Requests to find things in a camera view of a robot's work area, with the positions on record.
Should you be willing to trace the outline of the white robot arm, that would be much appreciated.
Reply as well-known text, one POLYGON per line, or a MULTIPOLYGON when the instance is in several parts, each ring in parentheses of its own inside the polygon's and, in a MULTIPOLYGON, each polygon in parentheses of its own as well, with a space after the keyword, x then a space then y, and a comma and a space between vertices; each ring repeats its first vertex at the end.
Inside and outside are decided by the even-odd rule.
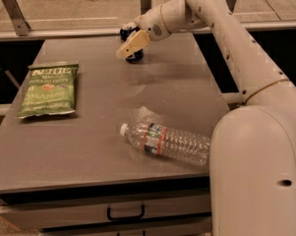
POLYGON ((209 27, 241 107, 210 142, 213 236, 296 236, 296 87, 237 21, 226 0, 171 0, 135 18, 126 58, 179 30, 209 27))

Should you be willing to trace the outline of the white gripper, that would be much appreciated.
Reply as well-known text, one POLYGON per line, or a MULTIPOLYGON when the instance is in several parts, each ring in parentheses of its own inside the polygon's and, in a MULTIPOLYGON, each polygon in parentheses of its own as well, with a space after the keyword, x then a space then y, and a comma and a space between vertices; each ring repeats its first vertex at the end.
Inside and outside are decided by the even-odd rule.
POLYGON ((143 49, 149 44, 150 40, 160 41, 170 35, 162 19, 160 6, 154 7, 135 18, 135 23, 140 30, 133 32, 117 49, 116 57, 119 59, 126 59, 143 49))

